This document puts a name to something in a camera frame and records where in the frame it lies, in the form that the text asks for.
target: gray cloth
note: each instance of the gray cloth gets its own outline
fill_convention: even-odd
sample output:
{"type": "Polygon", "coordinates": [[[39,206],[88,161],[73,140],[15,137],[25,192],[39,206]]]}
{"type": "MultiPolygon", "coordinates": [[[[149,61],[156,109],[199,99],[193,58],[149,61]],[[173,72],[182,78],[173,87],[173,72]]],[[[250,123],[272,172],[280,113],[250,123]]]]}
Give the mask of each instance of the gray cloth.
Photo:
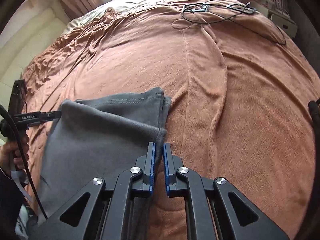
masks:
{"type": "MultiPolygon", "coordinates": [[[[170,103],[161,88],[94,100],[65,100],[60,106],[62,117],[52,124],[42,160],[41,176],[46,183],[40,181],[38,193],[47,215],[93,178],[116,178],[134,166],[137,157],[147,154],[149,142],[156,143],[159,164],[170,103]]],[[[145,238],[150,203],[135,199],[131,239],[145,238]]]]}

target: brown blanket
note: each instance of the brown blanket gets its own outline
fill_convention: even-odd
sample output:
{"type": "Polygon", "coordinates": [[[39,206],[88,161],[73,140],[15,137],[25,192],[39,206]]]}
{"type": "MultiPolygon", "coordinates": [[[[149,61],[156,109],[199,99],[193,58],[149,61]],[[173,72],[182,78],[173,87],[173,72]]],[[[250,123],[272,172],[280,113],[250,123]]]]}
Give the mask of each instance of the brown blanket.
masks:
{"type": "MultiPolygon", "coordinates": [[[[28,111],[55,110],[65,98],[159,86],[172,97],[166,141],[173,153],[202,176],[226,177],[292,239],[313,183],[307,104],[318,98],[320,80],[286,35],[281,46],[229,21],[198,25],[181,19],[183,4],[198,1],[208,0],[167,0],[125,15],[109,8],[102,18],[61,36],[23,75],[28,111]]],[[[236,20],[282,39],[260,14],[236,20]]],[[[50,125],[28,132],[35,184],[50,125]]],[[[148,239],[186,239],[183,199],[166,197],[162,166],[159,173],[148,239]]]]}

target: black cable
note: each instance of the black cable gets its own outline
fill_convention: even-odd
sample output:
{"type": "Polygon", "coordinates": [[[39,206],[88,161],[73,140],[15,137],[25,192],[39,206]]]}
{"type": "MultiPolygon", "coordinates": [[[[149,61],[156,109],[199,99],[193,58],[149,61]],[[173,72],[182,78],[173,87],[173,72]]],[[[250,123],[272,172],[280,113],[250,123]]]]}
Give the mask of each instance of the black cable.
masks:
{"type": "Polygon", "coordinates": [[[28,105],[27,102],[24,100],[24,104],[26,105],[26,113],[28,112],[28,105]]]}
{"type": "Polygon", "coordinates": [[[13,121],[12,117],[10,116],[10,114],[7,112],[7,110],[4,109],[4,107],[2,105],[0,105],[0,115],[7,121],[8,125],[12,129],[14,137],[15,137],[15,139],[17,141],[17,145],[18,145],[19,151],[21,153],[21,158],[22,158],[22,161],[23,161],[23,165],[25,167],[25,170],[26,170],[26,173],[27,173],[27,176],[28,176],[32,191],[35,194],[36,200],[38,202],[38,205],[39,205],[39,207],[41,209],[42,214],[44,215],[45,219],[48,219],[48,217],[47,217],[47,215],[46,215],[46,213],[44,211],[44,208],[43,208],[43,206],[42,206],[42,204],[40,202],[38,193],[36,191],[36,187],[33,184],[33,181],[32,181],[32,178],[31,178],[31,174],[30,174],[30,171],[29,171],[29,168],[28,168],[28,163],[27,163],[26,157],[24,156],[24,153],[23,153],[21,138],[20,138],[17,126],[14,123],[14,121],[13,121]]]}
{"type": "MultiPolygon", "coordinates": [[[[280,28],[279,28],[273,21],[271,21],[270,19],[268,19],[268,20],[271,21],[272,24],[273,24],[273,25],[279,30],[279,32],[282,34],[283,41],[282,41],[281,43],[278,42],[278,41],[269,39],[269,38],[261,35],[260,33],[257,33],[256,31],[254,31],[254,30],[252,30],[252,29],[250,29],[250,28],[248,28],[248,27],[246,27],[246,26],[244,26],[244,25],[242,25],[242,24],[240,24],[240,23],[238,23],[238,22],[236,22],[236,21],[234,21],[234,20],[232,19],[233,17],[236,17],[237,15],[240,15],[240,14],[244,13],[244,10],[247,8],[247,6],[249,5],[249,3],[247,3],[247,4],[243,7],[243,9],[242,9],[241,11],[239,11],[239,13],[236,13],[236,14],[231,15],[231,16],[229,16],[229,17],[225,17],[225,16],[222,16],[222,15],[220,15],[220,14],[213,13],[213,12],[211,12],[211,11],[207,11],[207,12],[213,14],[213,15],[216,15],[216,16],[222,18],[221,20],[218,20],[218,21],[213,21],[213,22],[193,21],[193,20],[187,19],[187,18],[184,16],[184,14],[185,14],[186,12],[189,12],[189,13],[193,13],[193,14],[194,14],[195,12],[188,11],[187,9],[189,9],[190,7],[199,6],[199,5],[201,5],[201,4],[197,3],[196,5],[195,5],[195,4],[189,4],[189,5],[187,5],[187,6],[184,6],[184,8],[182,9],[182,14],[181,14],[182,18],[185,19],[185,20],[187,20],[187,21],[189,21],[189,22],[197,23],[197,24],[214,24],[214,23],[219,23],[219,22],[223,22],[223,21],[229,20],[229,21],[231,21],[231,22],[233,22],[233,23],[235,23],[235,24],[237,24],[237,25],[239,25],[239,26],[241,26],[241,27],[243,27],[243,28],[245,28],[245,29],[247,29],[247,30],[249,30],[249,31],[257,34],[257,35],[259,35],[260,37],[266,39],[267,41],[271,41],[271,42],[274,42],[274,43],[279,44],[279,45],[285,45],[285,44],[286,44],[286,39],[285,39],[285,36],[284,36],[283,32],[282,32],[282,31],[280,30],[280,28]]],[[[225,7],[225,8],[227,8],[225,5],[220,5],[220,4],[205,3],[205,5],[207,5],[207,6],[220,6],[220,7],[225,7]]]]}

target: black gripper frame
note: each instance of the black gripper frame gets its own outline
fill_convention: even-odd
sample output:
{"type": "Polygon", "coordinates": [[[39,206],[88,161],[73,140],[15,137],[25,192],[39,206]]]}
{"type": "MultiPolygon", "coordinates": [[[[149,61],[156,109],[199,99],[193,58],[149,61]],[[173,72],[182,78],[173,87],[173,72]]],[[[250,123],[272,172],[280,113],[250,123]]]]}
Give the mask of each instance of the black gripper frame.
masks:
{"type": "MultiPolygon", "coordinates": [[[[25,104],[26,93],[27,86],[25,80],[15,80],[10,96],[8,113],[11,115],[15,125],[17,126],[21,137],[26,133],[26,130],[28,130],[29,127],[40,125],[42,123],[52,121],[53,119],[61,117],[60,110],[53,112],[32,112],[22,114],[21,112],[25,104]]],[[[1,120],[0,132],[10,141],[15,141],[15,136],[5,119],[1,120]]]]}
{"type": "Polygon", "coordinates": [[[288,240],[286,233],[223,177],[201,177],[172,155],[170,144],[163,151],[168,197],[184,197],[188,240],[288,240]]]}
{"type": "Polygon", "coordinates": [[[136,197],[152,195],[156,144],[118,178],[96,177],[50,216],[30,240],[127,240],[136,197]]]}

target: fabric seam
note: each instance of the fabric seam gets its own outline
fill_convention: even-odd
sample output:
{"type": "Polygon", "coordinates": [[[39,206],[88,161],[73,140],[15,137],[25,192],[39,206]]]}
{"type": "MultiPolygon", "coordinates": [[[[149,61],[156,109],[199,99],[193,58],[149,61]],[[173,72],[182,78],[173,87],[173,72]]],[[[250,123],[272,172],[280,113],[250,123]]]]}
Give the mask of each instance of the fabric seam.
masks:
{"type": "Polygon", "coordinates": [[[187,102],[186,102],[186,112],[185,112],[185,116],[184,116],[184,122],[183,122],[183,131],[182,131],[182,140],[181,140],[181,150],[182,150],[182,146],[183,146],[183,138],[185,135],[185,131],[186,131],[186,119],[187,119],[187,108],[188,108],[188,101],[189,101],[189,84],[190,84],[190,78],[189,78],[189,57],[188,57],[188,50],[187,50],[187,44],[186,44],[186,39],[184,36],[184,31],[182,31],[182,36],[183,36],[183,41],[184,41],[184,46],[186,48],[186,58],[187,58],[187,77],[188,77],[188,88],[187,88],[187,102]]]}
{"type": "Polygon", "coordinates": [[[103,103],[103,104],[97,104],[97,105],[93,105],[93,106],[102,106],[102,105],[107,105],[107,104],[138,104],[142,100],[148,99],[148,98],[150,98],[151,96],[154,96],[154,95],[157,95],[155,98],[162,97],[161,94],[156,93],[156,94],[149,95],[146,98],[108,99],[107,101],[117,101],[117,102],[106,102],[106,103],[103,103]]]}

